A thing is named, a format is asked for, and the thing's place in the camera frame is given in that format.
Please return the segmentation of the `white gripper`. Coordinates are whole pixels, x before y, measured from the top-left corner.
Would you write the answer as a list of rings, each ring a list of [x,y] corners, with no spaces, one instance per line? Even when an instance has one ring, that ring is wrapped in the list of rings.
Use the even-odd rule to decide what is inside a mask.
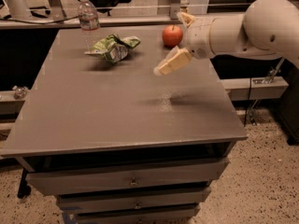
[[[195,59],[214,58],[215,54],[210,45],[210,30],[213,20],[208,17],[195,18],[186,12],[177,13],[186,31],[186,48],[175,46],[167,56],[154,68],[156,76],[164,76],[190,63]]]

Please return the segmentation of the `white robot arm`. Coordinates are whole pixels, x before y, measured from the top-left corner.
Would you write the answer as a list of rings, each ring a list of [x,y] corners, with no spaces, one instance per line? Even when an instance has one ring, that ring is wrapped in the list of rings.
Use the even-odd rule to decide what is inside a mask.
[[[195,17],[179,12],[185,45],[170,50],[154,74],[170,74],[191,62],[231,55],[252,60],[284,58],[299,66],[299,9],[288,0],[256,0],[239,15]]]

